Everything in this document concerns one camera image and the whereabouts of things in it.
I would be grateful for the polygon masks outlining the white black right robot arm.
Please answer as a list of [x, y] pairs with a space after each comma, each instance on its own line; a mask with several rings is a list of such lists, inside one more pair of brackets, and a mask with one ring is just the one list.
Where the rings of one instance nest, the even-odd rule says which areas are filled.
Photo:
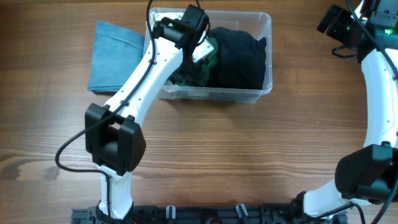
[[289, 223], [338, 223], [347, 209], [379, 205], [378, 223], [397, 202], [397, 2], [332, 5], [317, 29], [351, 49], [361, 66], [367, 133], [363, 148], [339, 161], [333, 180], [298, 194], [284, 217]]

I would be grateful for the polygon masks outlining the black garment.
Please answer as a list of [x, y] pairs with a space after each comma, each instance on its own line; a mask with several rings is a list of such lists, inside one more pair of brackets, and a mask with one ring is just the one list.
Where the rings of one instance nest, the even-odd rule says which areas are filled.
[[225, 27], [210, 30], [209, 36], [218, 43], [218, 61], [210, 69], [208, 86], [261, 90], [267, 70], [267, 39], [257, 40], [248, 32]]

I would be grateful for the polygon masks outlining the green garment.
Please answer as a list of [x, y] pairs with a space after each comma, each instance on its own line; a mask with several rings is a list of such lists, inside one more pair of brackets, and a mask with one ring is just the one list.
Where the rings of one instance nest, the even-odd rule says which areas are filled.
[[213, 37], [208, 38], [210, 44], [214, 47], [213, 51], [201, 59], [193, 72], [193, 75], [182, 74], [181, 72], [174, 72], [170, 77], [169, 81], [173, 85], [178, 86], [207, 86], [208, 80], [210, 78], [210, 70], [216, 66], [218, 63], [218, 51], [219, 44], [217, 40]]

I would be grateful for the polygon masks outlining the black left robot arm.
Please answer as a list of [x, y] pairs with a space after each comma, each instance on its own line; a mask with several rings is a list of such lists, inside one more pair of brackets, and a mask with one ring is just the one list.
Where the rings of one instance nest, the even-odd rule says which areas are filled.
[[101, 200], [96, 206], [102, 223], [132, 220], [131, 172], [140, 163], [146, 142], [142, 125], [156, 95], [176, 70], [191, 71], [195, 57], [209, 54], [205, 40], [209, 18], [164, 17], [148, 25], [149, 46], [123, 87], [103, 106], [85, 112], [86, 150], [101, 173]]

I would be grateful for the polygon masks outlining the cream garment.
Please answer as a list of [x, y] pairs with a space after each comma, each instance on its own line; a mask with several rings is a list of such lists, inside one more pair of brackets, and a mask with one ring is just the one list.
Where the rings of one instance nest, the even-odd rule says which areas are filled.
[[149, 13], [150, 28], [152, 29], [157, 21], [161, 21], [165, 17], [169, 19], [181, 19], [182, 16], [183, 16], [182, 12], [150, 12]]

